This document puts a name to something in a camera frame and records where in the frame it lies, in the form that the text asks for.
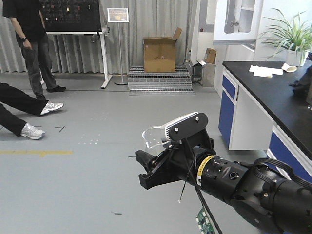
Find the white flower pot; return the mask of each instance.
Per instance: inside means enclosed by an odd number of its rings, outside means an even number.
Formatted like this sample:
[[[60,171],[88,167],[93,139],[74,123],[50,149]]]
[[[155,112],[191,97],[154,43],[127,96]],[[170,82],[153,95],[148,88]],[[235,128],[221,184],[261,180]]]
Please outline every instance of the white flower pot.
[[[304,59],[300,62],[300,58],[301,58],[302,53],[305,53],[305,56],[304,56]],[[308,56],[308,51],[307,52],[296,52],[296,51],[292,51],[292,50],[287,50],[285,62],[290,66],[301,67],[306,62],[307,56]]]

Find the display board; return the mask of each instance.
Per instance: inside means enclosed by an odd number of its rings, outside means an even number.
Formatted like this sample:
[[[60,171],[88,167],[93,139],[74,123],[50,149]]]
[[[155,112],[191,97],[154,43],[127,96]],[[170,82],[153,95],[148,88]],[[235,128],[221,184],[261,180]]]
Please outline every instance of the display board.
[[[47,32],[100,32],[98,0],[40,0]]]

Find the gray floor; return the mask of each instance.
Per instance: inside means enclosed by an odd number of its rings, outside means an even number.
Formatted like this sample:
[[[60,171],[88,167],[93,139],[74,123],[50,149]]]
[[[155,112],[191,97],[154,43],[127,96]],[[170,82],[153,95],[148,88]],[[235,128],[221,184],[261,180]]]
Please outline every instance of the gray floor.
[[[208,134],[218,155],[252,162],[263,152],[228,151],[218,130],[220,97],[194,84],[195,95],[130,96],[102,75],[57,74],[64,93],[45,93],[62,110],[43,117],[8,107],[43,129],[38,141],[0,129],[1,234],[199,234],[201,208],[183,182],[143,189],[134,157],[145,149],[142,131],[193,111],[209,118]],[[0,74],[33,96],[26,74]],[[259,234],[230,206],[204,194],[224,234]]]

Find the floor marking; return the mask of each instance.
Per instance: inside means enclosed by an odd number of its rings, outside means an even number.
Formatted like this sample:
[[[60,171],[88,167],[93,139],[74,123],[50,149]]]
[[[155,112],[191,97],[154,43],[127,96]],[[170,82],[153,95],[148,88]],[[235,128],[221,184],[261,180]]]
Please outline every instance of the floor marking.
[[[61,130],[58,132],[58,133],[60,133],[66,127],[64,126],[64,127],[55,127],[55,128],[61,128]]]
[[[74,151],[41,151],[41,150],[1,150],[0,154],[35,154],[39,157],[46,155],[70,155]]]
[[[122,215],[122,213],[117,213],[117,212],[113,212],[113,211],[111,211],[113,214],[115,214],[115,215]]]

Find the black shoe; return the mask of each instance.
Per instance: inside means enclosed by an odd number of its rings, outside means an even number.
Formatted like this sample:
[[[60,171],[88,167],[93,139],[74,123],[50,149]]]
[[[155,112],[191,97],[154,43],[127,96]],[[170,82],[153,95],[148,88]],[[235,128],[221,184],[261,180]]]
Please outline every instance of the black shoe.
[[[43,94],[41,94],[41,95],[36,95],[36,99],[37,100],[40,100],[40,101],[45,101],[46,99],[45,99],[45,96],[43,95]]]
[[[49,92],[49,93],[52,93],[52,92],[64,92],[65,91],[65,87],[61,87],[61,86],[56,86],[55,88],[53,88],[53,89],[47,89],[47,91]]]

